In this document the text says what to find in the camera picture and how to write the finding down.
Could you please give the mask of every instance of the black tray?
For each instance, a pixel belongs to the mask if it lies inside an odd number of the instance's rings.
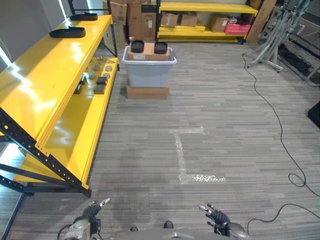
[[[69,26],[69,28],[53,30],[49,34],[52,38],[83,38],[86,30],[84,27]]]
[[[95,21],[97,19],[98,19],[98,14],[89,13],[89,12],[70,16],[70,20],[72,21]]]
[[[145,48],[144,41],[135,40],[131,43],[131,52],[132,53],[142,53]]]
[[[168,44],[164,41],[158,41],[154,44],[155,54],[166,54],[168,50]]]

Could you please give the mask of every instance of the pink box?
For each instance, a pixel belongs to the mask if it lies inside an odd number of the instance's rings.
[[[227,23],[224,29],[224,32],[226,34],[243,34],[246,35],[249,30],[250,30],[251,25],[246,24],[246,25],[240,25],[240,24],[235,24],[235,23]]]

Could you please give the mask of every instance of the label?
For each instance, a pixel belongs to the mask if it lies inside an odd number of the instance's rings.
[[[146,60],[145,54],[133,54],[133,60]]]

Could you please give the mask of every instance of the brown cardboard box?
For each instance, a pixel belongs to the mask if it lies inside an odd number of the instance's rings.
[[[131,52],[131,49],[129,49],[128,59],[135,61],[169,61],[169,49],[166,51],[166,54],[157,54],[154,51],[155,44],[153,42],[145,42],[143,52],[141,53]]]
[[[129,4],[127,11],[127,19],[129,25],[129,36],[134,37],[135,40],[142,39],[141,29],[141,5],[140,4]]]
[[[178,14],[163,12],[161,15],[161,25],[174,28],[178,22]]]
[[[169,94],[169,85],[166,87],[132,87],[126,86],[128,99],[166,99]]]
[[[127,0],[128,1],[128,4],[141,4],[141,0]]]
[[[157,6],[152,4],[141,5],[142,40],[154,41],[156,38]]]
[[[247,43],[256,43],[259,38],[259,34],[261,33],[264,25],[266,24],[269,15],[274,8],[277,0],[265,0],[260,7],[258,15],[256,16],[253,24],[251,25],[251,29],[245,39]]]
[[[209,29],[214,33],[223,33],[229,18],[220,14],[212,14],[209,21]]]
[[[125,35],[125,29],[124,26],[121,24],[113,24],[114,28],[114,35],[115,35],[115,43],[116,43],[116,48],[118,51],[123,50],[127,44],[126,41],[126,35]],[[111,50],[114,50],[114,42],[112,39],[112,32],[111,32],[111,27],[108,27],[104,37],[103,37],[104,44],[107,45],[107,47]]]
[[[128,0],[110,0],[110,3],[127,4]]]
[[[117,24],[126,25],[127,4],[110,2],[110,6],[111,6],[113,22]]]
[[[189,27],[195,27],[197,25],[198,17],[197,14],[182,14],[181,18],[181,26],[189,26]]]

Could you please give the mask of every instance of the small metal block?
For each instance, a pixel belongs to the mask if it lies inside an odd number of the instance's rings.
[[[105,67],[105,70],[106,70],[107,72],[112,71],[112,66],[106,66],[106,67]]]
[[[82,90],[82,85],[78,84],[78,86],[76,86],[76,89],[74,90],[73,94],[80,94]]]
[[[105,77],[106,79],[109,79],[110,78],[110,73],[108,72],[105,72],[102,77]]]
[[[105,76],[99,76],[96,84],[104,84],[107,85],[108,79]]]
[[[99,71],[100,70],[100,66],[99,65],[94,65],[93,66],[93,70],[94,71]]]
[[[82,75],[82,77],[81,77],[81,80],[80,80],[79,84],[81,84],[81,85],[85,85],[85,84],[86,84],[86,80],[87,80],[86,76],[85,76],[85,75]]]
[[[97,74],[89,73],[89,79],[95,79],[96,77],[97,77]]]
[[[93,92],[94,94],[105,94],[106,86],[104,84],[95,85]]]

